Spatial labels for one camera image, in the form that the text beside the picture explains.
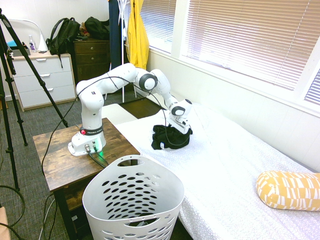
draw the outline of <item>laundry basket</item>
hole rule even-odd
[[[121,164],[128,160],[138,160],[138,165]],[[89,183],[82,202],[94,240],[169,240],[184,194],[171,171],[146,157],[128,155]]]

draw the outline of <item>wooden dresser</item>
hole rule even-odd
[[[108,40],[88,38],[88,40],[74,41],[72,63],[76,84],[108,72],[110,62],[110,42]]]

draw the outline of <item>bottle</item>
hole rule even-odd
[[[32,38],[32,35],[29,35],[29,46],[31,52],[35,53],[37,51],[37,46],[34,39]]]

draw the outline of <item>black bag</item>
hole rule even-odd
[[[89,17],[85,23],[85,28],[94,39],[109,40],[110,39],[110,27],[109,20],[99,21],[94,17]]]
[[[58,34],[55,38],[53,38],[57,30],[57,27],[61,22],[62,24]],[[79,32],[80,24],[76,22],[76,20],[73,17],[70,19],[60,19],[53,27],[50,39],[48,38],[46,40],[46,44],[49,48],[51,55],[58,55],[61,62],[60,55],[68,52],[70,45],[72,45],[74,39],[77,37]]]
[[[183,148],[189,144],[190,135],[193,134],[191,128],[186,134],[182,134],[170,124],[169,126],[154,125],[153,131],[151,147],[154,150]]]

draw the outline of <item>drawer handle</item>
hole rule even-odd
[[[49,77],[51,73],[48,74],[40,74],[40,77],[44,78],[44,77]]]

